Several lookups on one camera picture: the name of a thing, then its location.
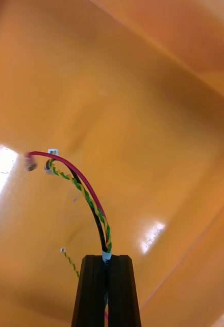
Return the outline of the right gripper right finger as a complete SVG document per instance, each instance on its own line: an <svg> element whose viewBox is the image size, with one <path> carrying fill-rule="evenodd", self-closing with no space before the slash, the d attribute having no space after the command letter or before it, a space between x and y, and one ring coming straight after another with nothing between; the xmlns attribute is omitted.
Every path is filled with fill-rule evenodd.
<svg viewBox="0 0 224 327"><path fill-rule="evenodd" d="M108 326L141 326L132 259L112 255L108 275Z"/></svg>

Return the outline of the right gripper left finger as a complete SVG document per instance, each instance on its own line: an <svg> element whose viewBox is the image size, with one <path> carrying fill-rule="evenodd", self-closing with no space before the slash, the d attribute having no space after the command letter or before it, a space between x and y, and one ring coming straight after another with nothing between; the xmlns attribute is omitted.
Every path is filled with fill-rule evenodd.
<svg viewBox="0 0 224 327"><path fill-rule="evenodd" d="M71 325L105 325L105 263L100 255L82 259Z"/></svg>

